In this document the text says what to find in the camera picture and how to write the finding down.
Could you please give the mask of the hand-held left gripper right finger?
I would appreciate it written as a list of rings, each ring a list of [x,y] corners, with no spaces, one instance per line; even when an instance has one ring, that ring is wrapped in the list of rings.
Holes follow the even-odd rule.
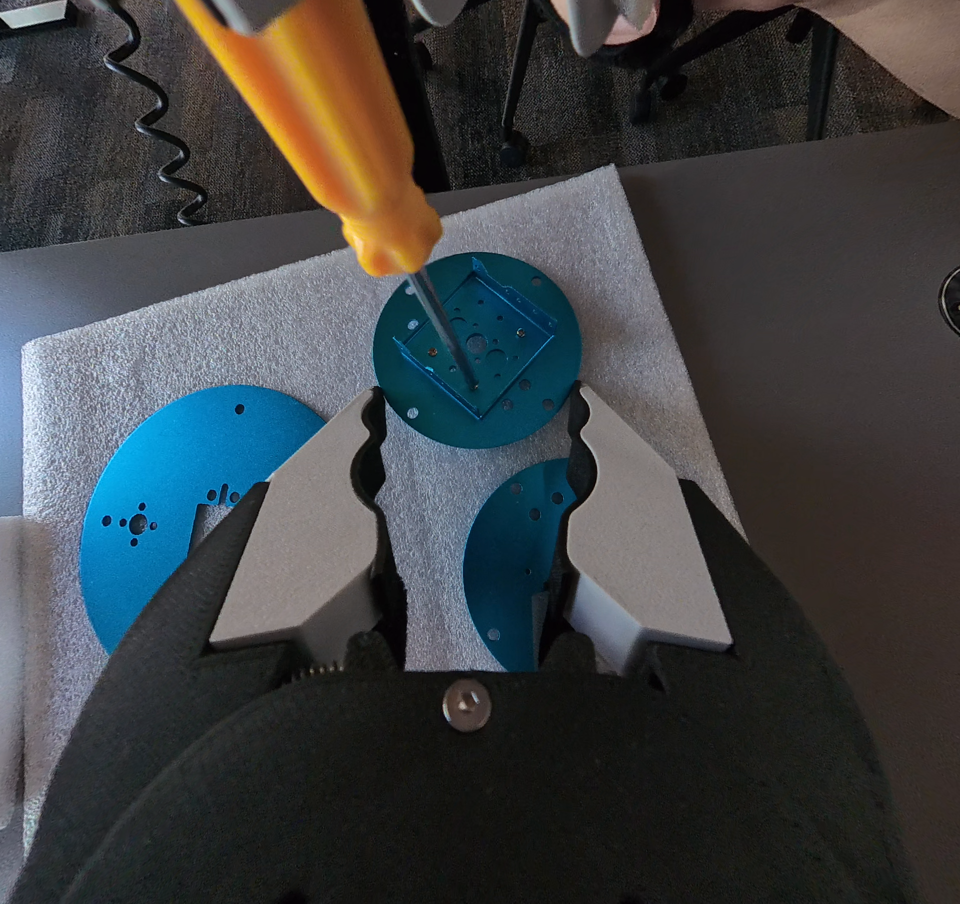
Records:
[[[586,635],[620,676],[647,643],[725,652],[733,638],[674,470],[589,386],[569,397],[566,479],[539,662]]]

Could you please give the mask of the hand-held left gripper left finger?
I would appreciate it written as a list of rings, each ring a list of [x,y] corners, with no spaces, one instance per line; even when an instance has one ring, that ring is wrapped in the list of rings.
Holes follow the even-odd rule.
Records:
[[[345,664],[352,636],[375,631],[403,670],[406,595],[376,501],[386,436],[383,391],[373,386],[270,476],[213,648],[292,640],[318,664]]]

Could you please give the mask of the yellow-handled screwdriver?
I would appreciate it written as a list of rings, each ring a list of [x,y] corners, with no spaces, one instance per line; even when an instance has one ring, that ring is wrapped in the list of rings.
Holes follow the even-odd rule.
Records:
[[[414,144],[363,0],[297,0],[254,36],[202,0],[174,0],[361,267],[406,276],[450,353],[426,262],[442,236],[413,177]]]

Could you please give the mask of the person's right forearm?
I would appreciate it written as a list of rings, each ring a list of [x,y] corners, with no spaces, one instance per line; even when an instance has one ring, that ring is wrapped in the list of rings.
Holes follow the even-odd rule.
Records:
[[[959,117],[959,0],[804,0],[891,74]]]

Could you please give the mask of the black desk leg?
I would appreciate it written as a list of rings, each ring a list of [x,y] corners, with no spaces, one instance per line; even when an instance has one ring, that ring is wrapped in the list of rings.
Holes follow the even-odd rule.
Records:
[[[426,193],[450,190],[424,74],[403,0],[363,0],[414,144],[413,177]]]

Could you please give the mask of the dark grey desk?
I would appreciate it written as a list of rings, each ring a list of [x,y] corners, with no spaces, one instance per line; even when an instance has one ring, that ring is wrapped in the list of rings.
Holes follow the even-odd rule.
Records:
[[[218,651],[267,493],[90,690],[15,902],[958,902],[958,122],[620,171],[743,529],[733,648],[625,677]],[[345,247],[310,212],[34,251],[109,316]],[[408,626],[406,626],[406,651]]]

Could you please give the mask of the white desk foot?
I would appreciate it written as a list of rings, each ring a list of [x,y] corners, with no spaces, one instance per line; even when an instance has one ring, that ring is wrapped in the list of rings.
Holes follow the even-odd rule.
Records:
[[[71,0],[50,0],[1,12],[1,37],[74,27],[79,10]]]

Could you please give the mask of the small blue perforated disc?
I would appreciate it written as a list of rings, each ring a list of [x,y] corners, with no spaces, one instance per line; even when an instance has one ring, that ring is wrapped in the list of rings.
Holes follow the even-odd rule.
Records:
[[[508,478],[479,510],[466,540],[463,592],[487,649],[509,672],[538,668],[543,595],[558,528],[574,493],[569,461],[555,458]]]

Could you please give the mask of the large blue disc rectangular cutout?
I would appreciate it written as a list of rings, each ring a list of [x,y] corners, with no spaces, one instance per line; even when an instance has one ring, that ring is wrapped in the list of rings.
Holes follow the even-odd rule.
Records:
[[[233,507],[324,424],[279,391],[223,385],[174,400],[129,435],[93,491],[78,552],[87,615],[108,654],[186,559],[198,508]]]

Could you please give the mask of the white foam sheet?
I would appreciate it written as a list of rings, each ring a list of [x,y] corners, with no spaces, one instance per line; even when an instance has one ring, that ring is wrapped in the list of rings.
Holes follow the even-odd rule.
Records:
[[[616,169],[442,223],[437,257],[504,253],[562,289],[581,327],[580,379],[741,532]],[[54,766],[107,661],[81,596],[78,555],[109,458],[151,413],[211,386],[266,387],[333,418],[376,382],[373,334],[398,285],[370,277],[343,249],[25,345],[26,850]],[[428,440],[387,411],[387,479],[377,500],[408,592],[408,670],[497,669],[464,599],[468,530],[506,478],[569,453],[567,413],[520,442],[475,451]]]

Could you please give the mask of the white foam block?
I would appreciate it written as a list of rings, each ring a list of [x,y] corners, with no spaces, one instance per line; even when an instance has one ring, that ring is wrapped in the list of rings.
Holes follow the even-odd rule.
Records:
[[[27,768],[27,714],[37,695],[32,645],[40,627],[46,532],[23,516],[1,518],[1,828],[13,821]]]

